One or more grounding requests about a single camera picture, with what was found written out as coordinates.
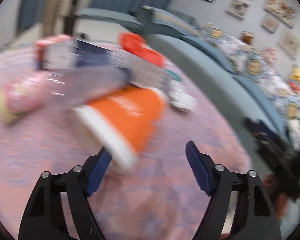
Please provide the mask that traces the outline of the person's right hand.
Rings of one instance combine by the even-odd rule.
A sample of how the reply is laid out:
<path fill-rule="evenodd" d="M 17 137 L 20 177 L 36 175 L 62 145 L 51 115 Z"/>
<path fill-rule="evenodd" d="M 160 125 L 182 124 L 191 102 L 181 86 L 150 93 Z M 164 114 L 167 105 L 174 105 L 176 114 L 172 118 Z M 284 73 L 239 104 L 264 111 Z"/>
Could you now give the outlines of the person's right hand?
<path fill-rule="evenodd" d="M 277 220 L 280 220 L 287 212 L 288 197 L 285 192 L 280 192 L 279 189 L 276 188 L 277 179 L 273 174 L 269 174 L 264 178 L 263 185 L 269 193 Z"/>

